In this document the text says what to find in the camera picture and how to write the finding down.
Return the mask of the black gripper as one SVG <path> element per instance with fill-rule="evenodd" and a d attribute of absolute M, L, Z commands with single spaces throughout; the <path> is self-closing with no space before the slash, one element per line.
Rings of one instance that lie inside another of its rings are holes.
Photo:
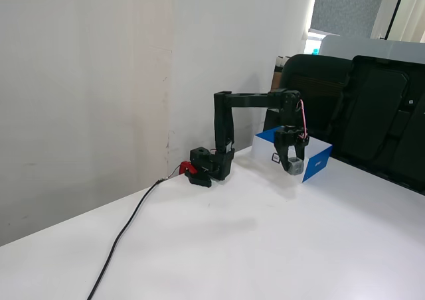
<path fill-rule="evenodd" d="M 294 146 L 296 157 L 302 161 L 305 159 L 305 147 L 309 144 L 309 135 L 305 135 L 304 128 L 294 126 L 282 126 L 274 132 L 274 147 L 280 158 L 284 170 L 290 171 L 288 149 Z"/>

